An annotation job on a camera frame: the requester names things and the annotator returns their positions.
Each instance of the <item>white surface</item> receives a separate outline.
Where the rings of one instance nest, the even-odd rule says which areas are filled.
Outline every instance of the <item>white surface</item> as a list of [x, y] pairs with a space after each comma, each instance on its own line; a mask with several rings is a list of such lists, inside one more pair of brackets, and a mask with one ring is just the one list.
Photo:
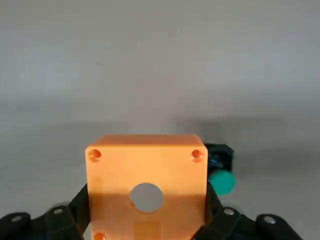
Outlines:
[[227, 201], [317, 240], [320, 1], [1, 0], [0, 214], [86, 182], [104, 133], [198, 133], [236, 150]]

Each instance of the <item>screw head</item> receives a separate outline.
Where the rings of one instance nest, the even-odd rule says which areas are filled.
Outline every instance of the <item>screw head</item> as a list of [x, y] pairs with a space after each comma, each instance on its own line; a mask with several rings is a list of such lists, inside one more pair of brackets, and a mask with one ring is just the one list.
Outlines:
[[15, 216], [11, 219], [11, 222], [16, 223], [16, 222], [19, 222], [21, 219], [22, 219], [22, 216]]
[[276, 220], [271, 216], [265, 216], [263, 219], [267, 224], [275, 224]]
[[57, 209], [55, 209], [55, 210], [53, 211], [53, 214], [54, 214], [54, 215], [62, 214], [63, 211], [64, 211], [64, 210], [63, 210], [62, 208], [57, 208]]
[[235, 214], [235, 211], [233, 211], [231, 208], [225, 208], [224, 209], [224, 213], [227, 214], [227, 215], [234, 215]]

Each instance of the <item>orange 3d-printed part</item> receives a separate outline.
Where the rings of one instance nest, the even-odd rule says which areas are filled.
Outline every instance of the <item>orange 3d-printed part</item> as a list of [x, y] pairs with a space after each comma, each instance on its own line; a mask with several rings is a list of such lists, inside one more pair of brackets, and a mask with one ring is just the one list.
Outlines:
[[[197, 136], [105, 135], [85, 159], [93, 240], [189, 240], [204, 224], [208, 151]], [[132, 202], [143, 183], [162, 191], [158, 210]]]

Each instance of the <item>screw hole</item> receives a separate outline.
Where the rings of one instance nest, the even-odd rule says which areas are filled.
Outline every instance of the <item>screw hole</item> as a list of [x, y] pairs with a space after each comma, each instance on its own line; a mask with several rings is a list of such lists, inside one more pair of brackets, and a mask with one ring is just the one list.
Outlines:
[[199, 163], [204, 159], [204, 154], [198, 149], [196, 149], [191, 153], [191, 158], [192, 161], [194, 161], [195, 163]]
[[98, 162], [100, 160], [100, 157], [101, 157], [101, 152], [99, 150], [97, 150], [97, 149], [90, 150], [89, 159], [92, 162], [94, 162], [94, 163]]
[[103, 233], [96, 233], [93, 237], [93, 240], [106, 240], [106, 237]]

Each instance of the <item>black object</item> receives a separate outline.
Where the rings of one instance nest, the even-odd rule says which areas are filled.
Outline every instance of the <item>black object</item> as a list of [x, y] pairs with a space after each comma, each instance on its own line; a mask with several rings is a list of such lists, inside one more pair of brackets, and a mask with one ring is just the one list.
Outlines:
[[226, 144], [205, 144], [208, 149], [208, 176], [215, 170], [232, 172], [234, 151]]
[[[206, 144], [206, 147], [209, 155], [217, 155], [221, 161], [219, 165], [213, 166], [213, 169], [232, 170], [231, 148], [214, 144]], [[0, 219], [0, 240], [83, 240], [83, 233], [89, 223], [89, 198], [85, 185], [67, 206], [56, 206], [38, 218], [31, 220], [26, 212], [15, 212], [4, 216]], [[191, 240], [302, 240], [302, 238], [279, 216], [261, 214], [256, 221], [253, 221], [236, 209], [223, 207], [208, 183], [205, 225]]]

